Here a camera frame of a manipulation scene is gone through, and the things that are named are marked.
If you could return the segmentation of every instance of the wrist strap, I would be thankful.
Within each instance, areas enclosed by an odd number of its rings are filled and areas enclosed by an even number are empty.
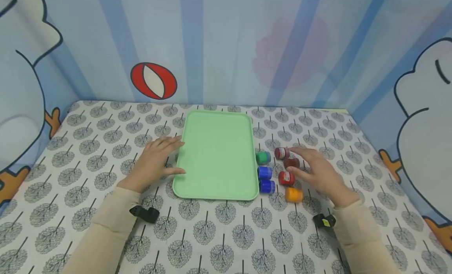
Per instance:
[[[143,206],[140,205],[134,206],[129,210],[129,212],[135,217],[141,218],[142,220],[152,224],[157,221],[160,215],[160,212],[157,209],[151,207],[146,210]]]

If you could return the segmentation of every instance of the cartoon character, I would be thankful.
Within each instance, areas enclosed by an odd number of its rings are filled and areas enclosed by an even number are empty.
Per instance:
[[[60,125],[60,110],[45,110],[35,72],[36,64],[62,42],[46,18],[44,0],[0,0],[0,201],[15,194],[30,170],[24,165],[36,161],[35,143],[45,123],[51,126],[50,137]]]
[[[399,160],[386,151],[381,158],[397,181],[405,175],[419,195],[440,217],[424,216],[446,250],[452,254],[452,208],[450,207],[452,155],[452,39],[444,38],[426,48],[413,71],[402,75],[394,93],[407,119],[397,138]]]

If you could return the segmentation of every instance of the blue stripe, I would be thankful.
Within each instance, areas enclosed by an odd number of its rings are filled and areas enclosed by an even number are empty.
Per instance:
[[[202,104],[204,98],[204,3],[180,0],[182,38],[188,104]]]
[[[130,71],[140,60],[121,0],[99,0],[99,2],[118,51],[119,59],[121,59],[122,66],[126,72],[134,101],[149,101],[147,96],[135,88],[130,79]]]
[[[353,111],[352,116],[357,124],[360,124],[367,114],[374,109],[375,105],[393,89],[397,79],[404,73],[411,71],[419,54],[433,42],[441,39],[452,28],[452,0],[434,19],[429,27],[423,31],[416,42],[407,53],[399,60],[394,68],[387,74],[381,83],[370,93],[369,96]]]
[[[350,67],[352,66],[358,51],[360,50],[363,42],[369,32],[372,23],[374,23],[375,17],[377,17],[378,12],[383,6],[385,0],[372,0],[369,7],[361,20],[358,28],[356,29],[353,38],[348,43],[342,56],[336,62],[333,69],[328,74],[326,80],[320,87],[320,90],[315,98],[315,101],[311,105],[314,108],[323,108],[326,102],[334,92],[334,90],[342,83],[345,75],[347,75]],[[348,96],[349,93],[344,93],[341,91],[342,95]]]
[[[308,36],[320,0],[301,0],[288,42],[282,53],[265,105],[276,106],[283,97]]]
[[[54,25],[49,15],[47,15],[47,21]],[[49,56],[78,98],[82,100],[96,99],[93,90],[87,83],[77,61],[75,61],[74,56],[72,56],[71,51],[67,47],[64,38],[62,44],[55,48]]]

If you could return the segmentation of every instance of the beige sleeve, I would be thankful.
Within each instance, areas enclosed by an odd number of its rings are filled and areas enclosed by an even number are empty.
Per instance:
[[[129,209],[139,203],[139,198],[139,193],[116,187],[102,202],[62,273],[115,273],[137,219]]]
[[[370,210],[361,200],[335,208],[333,227],[353,274],[400,273],[385,245]]]

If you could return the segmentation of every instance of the left hand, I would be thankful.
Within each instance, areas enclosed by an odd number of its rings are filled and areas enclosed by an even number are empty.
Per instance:
[[[185,174],[185,170],[182,168],[166,168],[164,166],[168,155],[185,144],[180,141],[181,138],[181,135],[161,137],[146,144],[129,175],[121,180],[117,187],[141,193],[162,176]]]

